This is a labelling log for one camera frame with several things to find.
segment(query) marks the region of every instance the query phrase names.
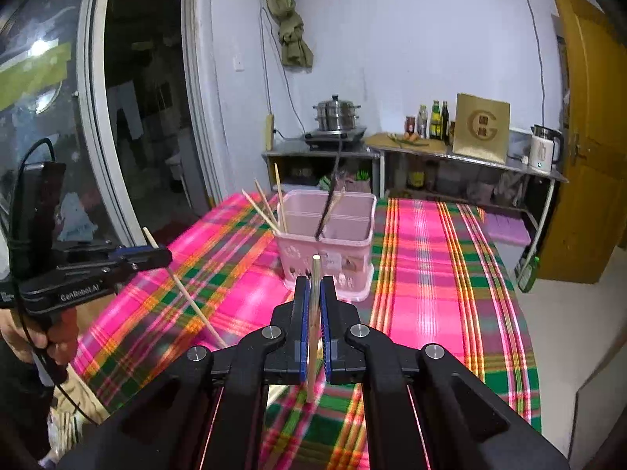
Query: white kettle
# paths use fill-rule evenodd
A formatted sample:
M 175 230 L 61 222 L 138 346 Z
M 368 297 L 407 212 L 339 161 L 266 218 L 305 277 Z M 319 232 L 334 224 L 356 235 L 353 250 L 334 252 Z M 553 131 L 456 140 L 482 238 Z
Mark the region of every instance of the white kettle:
M 553 164 L 557 164 L 564 153 L 564 136 L 560 131 L 549 129 L 541 125 L 534 125 L 534 135 L 531 136 L 531 152 L 529 153 L 529 167 L 532 170 L 551 174 Z M 559 141 L 559 154 L 553 158 L 555 139 Z

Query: person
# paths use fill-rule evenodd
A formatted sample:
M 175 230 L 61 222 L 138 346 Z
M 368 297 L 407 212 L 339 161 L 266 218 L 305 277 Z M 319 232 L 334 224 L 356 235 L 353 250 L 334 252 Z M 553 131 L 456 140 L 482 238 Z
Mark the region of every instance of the person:
M 75 308 L 63 311 L 47 332 L 28 317 L 25 322 L 33 343 L 47 348 L 57 364 L 67 365 L 74 359 L 78 348 Z M 0 332 L 0 422 L 9 422 L 5 431 L 16 434 L 30 455 L 41 459 L 49 451 L 46 419 L 54 390 L 40 382 L 24 327 L 14 309 L 0 309 Z

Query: purple lid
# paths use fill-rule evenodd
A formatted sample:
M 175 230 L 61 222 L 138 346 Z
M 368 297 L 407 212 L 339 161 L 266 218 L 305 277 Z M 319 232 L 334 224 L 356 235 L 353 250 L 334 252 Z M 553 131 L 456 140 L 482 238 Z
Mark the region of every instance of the purple lid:
M 495 242 L 522 247 L 531 244 L 529 232 L 525 228 L 525 223 L 522 219 L 497 215 L 496 213 L 486 213 L 485 220 L 488 233 L 490 233 L 490 237 Z

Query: metal screw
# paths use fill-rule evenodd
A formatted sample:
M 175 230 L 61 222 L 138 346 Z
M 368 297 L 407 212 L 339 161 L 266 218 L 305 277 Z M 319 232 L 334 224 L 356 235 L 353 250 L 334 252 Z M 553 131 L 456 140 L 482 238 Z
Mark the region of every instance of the metal screw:
M 281 335 L 281 329 L 276 325 L 268 325 L 261 329 L 261 335 L 266 339 L 277 339 Z
M 350 327 L 350 333 L 356 338 L 365 338 L 370 333 L 370 329 L 366 325 L 357 323 L 356 325 Z
M 424 350 L 424 353 L 426 353 L 427 356 L 431 357 L 432 359 L 437 360 L 438 358 L 444 357 L 444 348 L 442 348 L 440 345 L 429 345 Z
M 205 347 L 191 347 L 187 350 L 187 358 L 193 362 L 198 362 L 207 356 L 207 348 Z

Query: stainless steel pot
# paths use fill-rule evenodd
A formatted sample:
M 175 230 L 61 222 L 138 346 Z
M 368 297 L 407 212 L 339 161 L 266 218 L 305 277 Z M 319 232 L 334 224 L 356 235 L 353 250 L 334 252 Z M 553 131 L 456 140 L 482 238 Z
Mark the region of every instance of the stainless steel pot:
M 322 101 L 313 108 L 318 112 L 316 120 L 321 131 L 347 131 L 357 127 L 355 106 L 350 101 L 341 101 L 338 95 L 333 95 L 330 101 Z

